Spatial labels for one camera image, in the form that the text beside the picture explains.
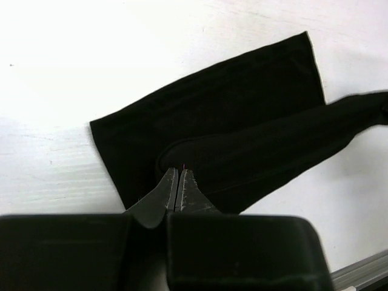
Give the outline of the black skirt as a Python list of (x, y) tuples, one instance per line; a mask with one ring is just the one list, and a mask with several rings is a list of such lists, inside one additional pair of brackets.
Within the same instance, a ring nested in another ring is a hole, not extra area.
[(218, 210), (240, 213), (386, 124), (386, 92), (325, 102), (301, 33), (179, 79), (90, 128), (125, 207), (175, 168), (191, 170)]

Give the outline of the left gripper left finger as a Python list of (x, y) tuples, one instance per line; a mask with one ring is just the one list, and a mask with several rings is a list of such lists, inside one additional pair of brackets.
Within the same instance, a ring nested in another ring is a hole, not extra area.
[(1, 217), (2, 290), (139, 290), (164, 264), (178, 172), (124, 213)]

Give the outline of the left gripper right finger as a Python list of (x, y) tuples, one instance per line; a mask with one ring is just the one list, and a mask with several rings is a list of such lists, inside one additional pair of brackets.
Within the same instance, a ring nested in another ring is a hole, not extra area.
[(221, 213), (193, 172), (167, 215), (170, 290), (332, 290), (319, 237), (295, 216)]

